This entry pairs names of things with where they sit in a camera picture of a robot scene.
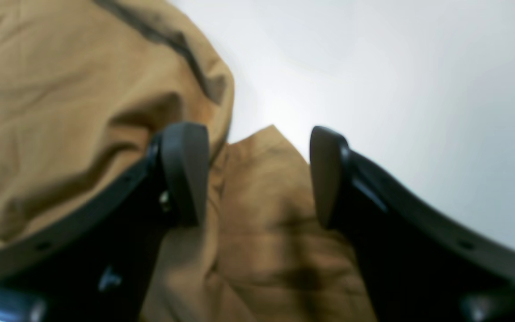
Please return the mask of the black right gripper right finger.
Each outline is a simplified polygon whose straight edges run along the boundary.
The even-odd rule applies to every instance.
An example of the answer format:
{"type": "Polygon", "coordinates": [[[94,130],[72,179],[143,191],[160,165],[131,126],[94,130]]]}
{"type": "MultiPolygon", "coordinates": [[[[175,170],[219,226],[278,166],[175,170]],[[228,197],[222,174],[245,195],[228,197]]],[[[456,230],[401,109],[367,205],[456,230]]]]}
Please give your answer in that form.
{"type": "Polygon", "coordinates": [[[515,322],[515,251],[438,212],[316,126],[317,218],[352,245],[380,322],[515,322]]]}

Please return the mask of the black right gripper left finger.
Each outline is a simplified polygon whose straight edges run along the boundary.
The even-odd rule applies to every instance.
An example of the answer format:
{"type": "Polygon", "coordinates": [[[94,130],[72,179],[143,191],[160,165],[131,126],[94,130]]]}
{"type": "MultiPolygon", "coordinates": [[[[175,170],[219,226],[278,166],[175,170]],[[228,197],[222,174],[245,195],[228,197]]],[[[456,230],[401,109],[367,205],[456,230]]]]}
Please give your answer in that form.
{"type": "Polygon", "coordinates": [[[208,173],[206,126],[158,132],[84,206],[0,249],[0,322],[136,322],[165,234],[204,220],[208,173]]]}

